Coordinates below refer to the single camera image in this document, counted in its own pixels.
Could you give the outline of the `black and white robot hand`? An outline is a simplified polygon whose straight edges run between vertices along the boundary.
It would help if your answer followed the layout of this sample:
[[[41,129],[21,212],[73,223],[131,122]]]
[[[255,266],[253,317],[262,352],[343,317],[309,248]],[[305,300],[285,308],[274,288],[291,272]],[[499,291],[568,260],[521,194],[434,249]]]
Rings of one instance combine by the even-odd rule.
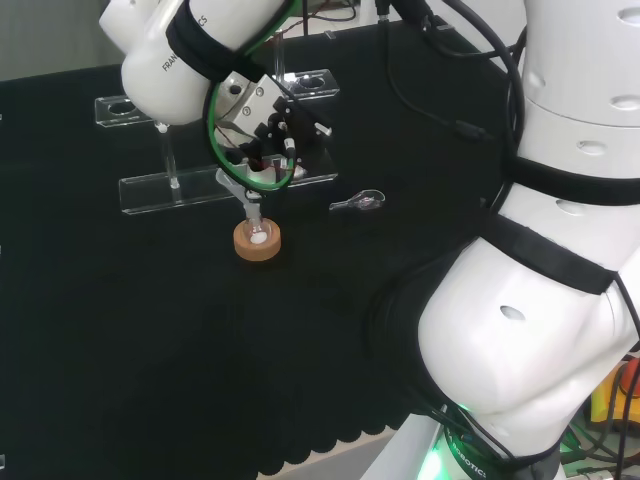
[[[203,120],[218,168],[249,198],[336,176],[331,128],[269,76],[212,87]]]

